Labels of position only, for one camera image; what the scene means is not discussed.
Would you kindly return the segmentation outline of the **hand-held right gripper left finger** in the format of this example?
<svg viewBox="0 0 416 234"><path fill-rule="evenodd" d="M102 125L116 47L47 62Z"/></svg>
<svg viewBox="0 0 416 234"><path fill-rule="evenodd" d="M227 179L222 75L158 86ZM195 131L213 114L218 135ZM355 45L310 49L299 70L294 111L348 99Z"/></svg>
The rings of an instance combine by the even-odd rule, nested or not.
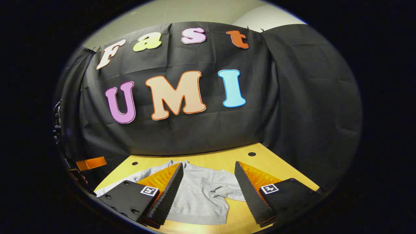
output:
<svg viewBox="0 0 416 234"><path fill-rule="evenodd" d="M98 198L134 222L159 229L171 210L182 178L183 164L176 163L139 182L124 180Z"/></svg>

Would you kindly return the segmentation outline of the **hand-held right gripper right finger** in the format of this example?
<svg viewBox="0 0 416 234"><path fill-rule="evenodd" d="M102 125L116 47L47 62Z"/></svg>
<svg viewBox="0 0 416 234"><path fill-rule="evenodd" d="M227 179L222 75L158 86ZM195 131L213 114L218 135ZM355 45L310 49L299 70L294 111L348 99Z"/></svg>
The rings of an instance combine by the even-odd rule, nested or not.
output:
<svg viewBox="0 0 416 234"><path fill-rule="evenodd" d="M321 191L295 178L280 180L240 161L235 163L234 174L254 220L262 228L285 225L323 198Z"/></svg>

